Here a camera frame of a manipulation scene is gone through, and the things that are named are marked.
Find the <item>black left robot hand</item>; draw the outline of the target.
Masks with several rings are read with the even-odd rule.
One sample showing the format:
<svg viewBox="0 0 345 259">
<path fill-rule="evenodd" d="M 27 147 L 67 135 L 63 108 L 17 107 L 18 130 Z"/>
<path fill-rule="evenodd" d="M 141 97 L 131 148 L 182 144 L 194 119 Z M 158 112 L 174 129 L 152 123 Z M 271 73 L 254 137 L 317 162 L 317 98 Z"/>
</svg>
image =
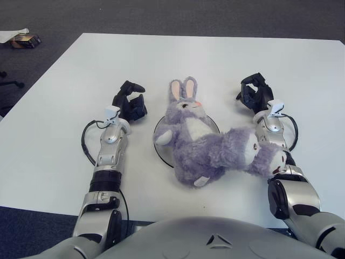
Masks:
<svg viewBox="0 0 345 259">
<path fill-rule="evenodd" d="M 113 98 L 112 105 L 120 109 L 119 117 L 127 120 L 128 122 L 136 121 L 143 118 L 147 114 L 147 109 L 144 104 L 143 93 L 145 88 L 126 80 L 120 87 L 119 92 Z M 140 93 L 140 95 L 132 100 L 127 97 L 133 92 Z"/>
</svg>

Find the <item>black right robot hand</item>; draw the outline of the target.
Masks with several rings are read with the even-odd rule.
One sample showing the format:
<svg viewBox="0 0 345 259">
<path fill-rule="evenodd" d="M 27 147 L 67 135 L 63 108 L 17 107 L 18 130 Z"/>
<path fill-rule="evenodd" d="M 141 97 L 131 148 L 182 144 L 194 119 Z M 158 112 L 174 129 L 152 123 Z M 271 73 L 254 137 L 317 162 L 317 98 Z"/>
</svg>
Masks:
<svg viewBox="0 0 345 259">
<path fill-rule="evenodd" d="M 267 110 L 267 103 L 273 100 L 272 89 L 265 83 L 260 73 L 255 73 L 241 81 L 241 91 L 236 97 L 255 114 Z"/>
</svg>

